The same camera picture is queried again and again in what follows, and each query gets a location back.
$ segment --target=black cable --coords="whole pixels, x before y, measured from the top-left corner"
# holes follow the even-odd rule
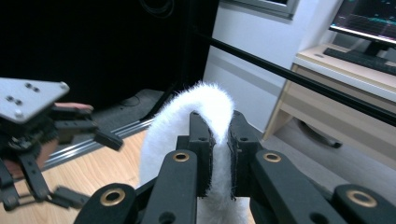
[[[236,56],[236,57],[238,57],[242,60],[245,60],[249,63],[255,64],[255,65],[259,66],[260,68],[263,68],[263,69],[265,69],[269,72],[272,72],[280,77],[283,77],[283,78],[288,79],[294,83],[297,83],[303,87],[306,87],[307,89],[309,89],[311,91],[315,91],[319,94],[327,96],[330,99],[332,99],[338,103],[347,105],[353,109],[360,111],[361,113],[364,113],[364,114],[371,116],[375,119],[379,119],[391,126],[396,127],[396,114],[393,112],[390,112],[390,111],[383,109],[379,106],[369,104],[361,99],[358,99],[354,96],[351,96],[344,92],[333,89],[333,88],[326,86],[322,83],[316,82],[315,80],[312,80],[308,77],[301,76],[295,72],[290,71],[289,69],[286,69],[286,68],[283,68],[277,64],[265,61],[262,58],[259,58],[253,54],[242,51],[241,49],[237,49],[231,45],[225,44],[225,43],[218,41],[217,39],[214,39],[212,37],[202,35],[199,33],[195,33],[195,34],[200,38],[200,40],[205,41],[206,43],[208,43],[209,45],[211,45],[217,49],[221,49],[225,52],[228,52],[228,53],[232,54],[233,56]]]

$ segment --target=screw hole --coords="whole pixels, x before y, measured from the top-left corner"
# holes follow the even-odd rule
[[[363,207],[376,207],[377,205],[375,198],[363,191],[352,189],[346,192],[346,196],[353,203],[356,203]]]
[[[175,214],[171,212],[164,212],[160,215],[159,221],[161,224],[172,224],[176,220]]]
[[[270,162],[279,162],[281,158],[275,153],[265,153],[264,159]]]
[[[116,205],[125,198],[125,191],[123,189],[109,189],[102,194],[100,202],[104,206]]]
[[[187,161],[190,158],[190,156],[187,153],[177,153],[174,155],[173,158],[175,161]]]
[[[312,213],[309,217],[316,224],[328,224],[329,223],[329,220],[320,213]]]

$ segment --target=finger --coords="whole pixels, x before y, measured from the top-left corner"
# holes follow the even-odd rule
[[[37,157],[37,165],[40,169],[44,167],[45,162],[50,158],[50,154],[55,151],[58,146],[58,139],[53,139],[52,141],[41,146],[40,154]]]
[[[4,160],[4,165],[7,167],[9,173],[12,175],[13,178],[23,177],[23,171],[21,169],[21,166],[15,161]]]
[[[74,107],[78,109],[89,109],[93,110],[93,106],[91,105],[84,105],[84,104],[79,104],[79,103],[55,103],[56,106],[60,107]]]

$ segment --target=white fluffy cloth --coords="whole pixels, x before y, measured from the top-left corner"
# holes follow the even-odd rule
[[[207,197],[197,203],[199,224],[248,223],[248,201],[231,199],[231,160],[227,132],[233,101],[218,86],[200,83],[179,94],[155,117],[144,140],[140,159],[140,185],[160,172],[165,155],[176,148],[179,135],[189,135],[190,113],[197,112],[213,133],[213,171]]]

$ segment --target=black curtain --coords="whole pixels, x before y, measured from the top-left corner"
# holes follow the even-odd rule
[[[95,107],[145,88],[192,85],[202,78],[208,45],[195,43],[191,31],[211,35],[218,3],[149,1],[173,11],[153,16],[138,0],[3,1],[0,76],[64,81],[71,91],[61,101]]]

